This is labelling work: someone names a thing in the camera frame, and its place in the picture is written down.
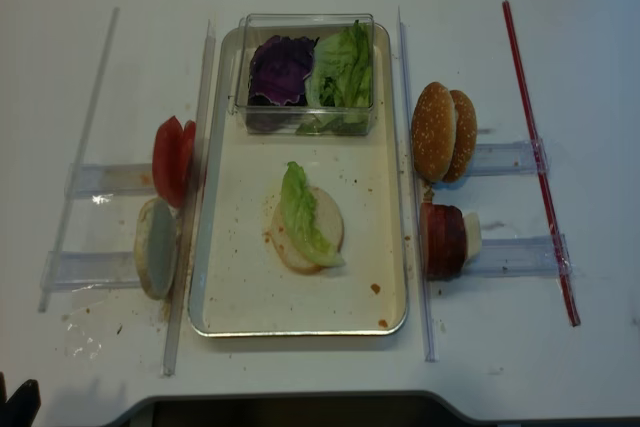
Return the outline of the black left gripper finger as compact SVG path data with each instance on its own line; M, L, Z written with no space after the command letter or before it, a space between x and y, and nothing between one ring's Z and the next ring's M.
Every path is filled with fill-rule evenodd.
M31 427L40 409L39 384L25 381L11 396L7 394L4 374L0 376L0 426Z

